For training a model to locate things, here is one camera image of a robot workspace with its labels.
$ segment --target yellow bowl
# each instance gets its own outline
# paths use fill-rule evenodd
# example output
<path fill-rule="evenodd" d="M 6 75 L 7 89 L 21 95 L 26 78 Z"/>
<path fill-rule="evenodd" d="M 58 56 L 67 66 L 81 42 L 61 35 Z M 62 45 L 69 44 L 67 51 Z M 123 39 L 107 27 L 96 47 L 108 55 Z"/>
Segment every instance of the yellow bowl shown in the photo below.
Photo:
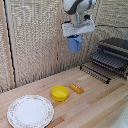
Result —
<path fill-rule="evenodd" d="M 69 90 L 64 86 L 54 86 L 51 88 L 52 98 L 56 101 L 64 101 L 69 95 Z"/>

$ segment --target white plate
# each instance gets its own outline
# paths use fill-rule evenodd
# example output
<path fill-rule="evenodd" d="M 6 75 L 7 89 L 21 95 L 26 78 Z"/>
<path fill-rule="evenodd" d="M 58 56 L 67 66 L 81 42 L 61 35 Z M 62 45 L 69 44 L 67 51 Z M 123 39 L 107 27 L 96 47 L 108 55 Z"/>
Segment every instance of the white plate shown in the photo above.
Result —
<path fill-rule="evenodd" d="M 26 95 L 15 100 L 7 117 L 14 128 L 44 128 L 52 120 L 54 109 L 49 100 L 38 95 Z"/>

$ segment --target white plastic base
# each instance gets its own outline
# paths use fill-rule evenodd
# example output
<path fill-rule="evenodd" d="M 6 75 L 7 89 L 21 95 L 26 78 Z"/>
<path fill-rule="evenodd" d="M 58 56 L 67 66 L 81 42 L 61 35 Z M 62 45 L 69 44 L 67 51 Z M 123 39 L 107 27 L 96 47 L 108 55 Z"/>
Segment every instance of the white plastic base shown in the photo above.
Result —
<path fill-rule="evenodd" d="M 63 36 L 79 35 L 82 33 L 92 32 L 95 30 L 95 24 L 93 20 L 84 21 L 82 25 L 74 26 L 72 23 L 63 23 Z"/>
<path fill-rule="evenodd" d="M 116 120 L 110 128 L 128 128 L 128 103 L 126 104 L 120 117 Z"/>

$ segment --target wooden table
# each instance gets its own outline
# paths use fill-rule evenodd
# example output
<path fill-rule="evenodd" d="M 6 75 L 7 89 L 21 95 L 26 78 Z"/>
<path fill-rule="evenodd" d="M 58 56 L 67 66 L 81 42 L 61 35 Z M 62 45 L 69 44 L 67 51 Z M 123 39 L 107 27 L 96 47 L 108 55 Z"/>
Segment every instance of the wooden table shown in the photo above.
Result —
<path fill-rule="evenodd" d="M 77 84 L 84 93 L 77 94 L 69 85 Z M 66 101 L 51 98 L 50 89 L 63 85 L 69 89 Z M 0 95 L 0 128 L 12 128 L 7 120 L 10 104 L 24 95 L 40 95 L 51 101 L 54 107 L 53 121 L 46 128 L 109 128 L 128 101 L 128 83 L 123 78 L 106 85 L 79 67 L 50 76 Z"/>

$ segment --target small yellow object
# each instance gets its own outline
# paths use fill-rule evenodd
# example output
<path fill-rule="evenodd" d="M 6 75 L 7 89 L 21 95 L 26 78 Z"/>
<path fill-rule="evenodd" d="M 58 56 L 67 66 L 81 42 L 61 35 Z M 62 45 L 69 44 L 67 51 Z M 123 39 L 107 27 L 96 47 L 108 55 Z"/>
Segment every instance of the small yellow object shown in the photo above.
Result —
<path fill-rule="evenodd" d="M 75 91 L 78 94 L 81 94 L 81 93 L 84 92 L 84 90 L 76 84 L 70 85 L 69 88 L 72 89 L 73 91 Z"/>
<path fill-rule="evenodd" d="M 51 88 L 52 98 L 56 101 L 64 101 L 69 95 L 69 90 L 64 86 L 54 86 Z"/>

